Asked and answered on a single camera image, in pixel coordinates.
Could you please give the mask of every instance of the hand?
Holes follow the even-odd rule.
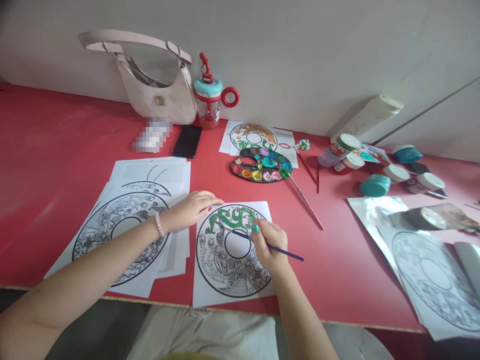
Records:
[[[256,255],[261,265],[273,277],[281,275],[290,269],[289,257],[278,251],[272,251],[267,244],[287,250],[287,234],[278,225],[263,219],[253,221],[251,229],[251,240],[255,244]]]
[[[189,228],[203,218],[212,205],[223,205],[223,203],[223,200],[216,198],[209,191],[193,191],[159,215],[161,227],[165,234]]]

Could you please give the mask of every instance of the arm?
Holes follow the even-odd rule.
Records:
[[[160,214],[163,231],[188,228],[223,201],[195,191]],[[0,315],[0,359],[44,359],[62,331],[87,311],[159,237],[152,216],[68,264]]]
[[[262,266],[270,273],[276,289],[281,322],[292,359],[339,360],[332,342],[305,296],[288,256],[270,251],[267,243],[287,250],[287,234],[266,220],[253,222],[251,239]]]

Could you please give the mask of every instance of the bracelet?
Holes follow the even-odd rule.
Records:
[[[156,221],[156,227],[158,228],[158,232],[160,233],[160,237],[164,238],[165,233],[162,229],[162,225],[160,224],[160,218],[159,218],[159,213],[158,212],[155,213],[155,221]]]

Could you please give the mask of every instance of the green dragon drawing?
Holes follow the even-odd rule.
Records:
[[[240,150],[246,149],[246,148],[265,148],[270,151],[273,151],[274,149],[274,144],[272,143],[267,143],[267,139],[263,139],[261,146],[259,144],[254,144],[249,141],[244,141],[244,140],[238,140],[238,146],[240,147]]]
[[[246,225],[244,225],[242,222],[244,214],[248,214],[248,223]],[[252,227],[253,221],[259,218],[260,217],[257,216],[257,213],[249,207],[234,208],[231,212],[231,215],[229,210],[219,209],[215,215],[210,217],[210,227],[205,229],[205,233],[215,234],[215,224],[218,224],[222,230],[224,228],[224,224],[232,229],[242,228],[244,230],[248,230]]]

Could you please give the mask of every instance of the stack of paper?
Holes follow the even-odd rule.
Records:
[[[401,221],[399,197],[349,198],[435,341],[480,338],[480,299],[443,241]]]
[[[252,147],[275,151],[290,160],[294,168],[299,168],[293,132],[229,120],[219,152],[238,156],[241,149]]]
[[[190,165],[178,157],[117,161],[92,211],[45,278],[186,197]],[[159,238],[109,290],[148,298],[155,279],[185,274],[189,240],[189,229]]]

